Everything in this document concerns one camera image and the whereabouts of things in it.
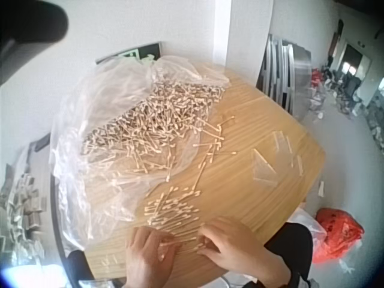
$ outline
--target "wooden table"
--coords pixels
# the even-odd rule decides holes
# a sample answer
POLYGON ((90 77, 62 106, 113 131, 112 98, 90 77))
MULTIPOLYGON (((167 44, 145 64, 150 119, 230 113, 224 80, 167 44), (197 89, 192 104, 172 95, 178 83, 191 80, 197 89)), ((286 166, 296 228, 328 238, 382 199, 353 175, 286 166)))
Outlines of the wooden table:
MULTIPOLYGON (((306 197, 323 167, 325 153, 305 128, 280 106, 232 73, 229 76, 232 86, 215 107, 209 121, 216 124, 235 116, 234 121, 223 127, 225 141, 222 151, 238 151, 238 154, 217 156, 212 164, 206 166, 198 187, 202 194, 191 199, 190 203, 200 209, 201 221, 218 215, 237 218, 255 231, 262 243, 266 243, 306 197), (300 177, 294 169, 287 169, 279 185, 273 188, 253 179, 252 150, 257 148, 267 160, 273 158, 272 132, 275 130, 287 135, 294 154, 302 157, 304 175, 300 177)), ((202 142, 211 142, 211 139, 203 136, 202 142)), ((199 149, 190 167, 174 176, 169 183, 157 187, 145 203, 167 192, 170 186, 191 187, 199 172, 197 165, 205 153, 206 147, 199 149)), ((143 203, 137 209, 137 221, 119 223, 108 240, 85 251, 95 278, 125 276, 125 240, 130 226, 145 224, 143 203)), ((166 287, 195 288, 223 273, 224 270, 203 256, 181 254, 176 257, 166 287)))

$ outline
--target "wall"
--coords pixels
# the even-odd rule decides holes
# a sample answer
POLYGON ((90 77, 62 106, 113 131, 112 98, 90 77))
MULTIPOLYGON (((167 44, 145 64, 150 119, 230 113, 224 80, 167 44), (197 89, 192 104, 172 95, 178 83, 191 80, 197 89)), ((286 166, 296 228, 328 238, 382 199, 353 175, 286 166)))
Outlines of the wall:
POLYGON ((226 66, 256 85, 271 24, 273 0, 232 1, 226 66))
POLYGON ((344 21, 344 29, 331 68, 337 69, 347 43, 370 58, 370 68, 360 87, 360 97, 364 105, 368 105, 384 77, 384 34, 375 40, 374 35, 380 28, 378 21, 348 7, 342 5, 340 7, 340 17, 344 21), (361 48, 358 41, 363 42, 365 48, 361 48))
POLYGON ((337 30, 333 0, 275 0, 270 32, 311 52, 312 66, 326 63, 337 30))
POLYGON ((23 66, 1 87, 1 169, 16 151, 48 133, 63 95, 95 59, 163 41, 163 54, 211 61, 214 1, 60 1, 69 30, 58 44, 23 66))

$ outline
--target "person's right hand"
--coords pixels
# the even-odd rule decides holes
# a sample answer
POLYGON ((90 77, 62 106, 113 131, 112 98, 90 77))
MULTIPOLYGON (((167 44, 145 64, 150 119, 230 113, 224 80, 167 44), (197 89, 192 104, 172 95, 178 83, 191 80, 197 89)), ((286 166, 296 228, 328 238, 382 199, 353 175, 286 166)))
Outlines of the person's right hand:
POLYGON ((226 270, 247 274, 260 280, 267 288, 288 284, 290 270, 284 260, 268 251, 254 233, 240 222, 219 217, 199 229, 214 246, 197 251, 226 270))

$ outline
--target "hand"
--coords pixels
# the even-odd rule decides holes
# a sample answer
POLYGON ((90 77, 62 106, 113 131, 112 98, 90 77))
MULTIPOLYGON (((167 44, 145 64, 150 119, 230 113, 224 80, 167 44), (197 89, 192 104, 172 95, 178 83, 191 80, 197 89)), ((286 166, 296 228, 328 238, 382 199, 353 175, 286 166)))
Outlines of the hand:
POLYGON ((173 268, 178 246, 166 245, 159 259, 160 243, 173 235, 150 227, 135 227, 127 242, 127 283, 125 288, 162 288, 173 268))
POLYGON ((284 260, 268 251, 242 223, 219 217, 204 224, 199 234, 209 241, 198 253, 219 267, 255 277, 267 288, 288 284, 291 275, 284 260))

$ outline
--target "person's left hand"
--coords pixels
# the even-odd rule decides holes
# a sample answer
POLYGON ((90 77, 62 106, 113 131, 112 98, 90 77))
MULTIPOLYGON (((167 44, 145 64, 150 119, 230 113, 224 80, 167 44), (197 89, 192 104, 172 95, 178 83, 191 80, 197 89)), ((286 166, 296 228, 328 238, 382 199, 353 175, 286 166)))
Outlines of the person's left hand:
POLYGON ((162 288, 172 272, 178 246, 165 246, 164 259, 159 259, 159 246, 172 239, 167 232, 142 226, 135 227, 127 242, 127 283, 125 288, 162 288))

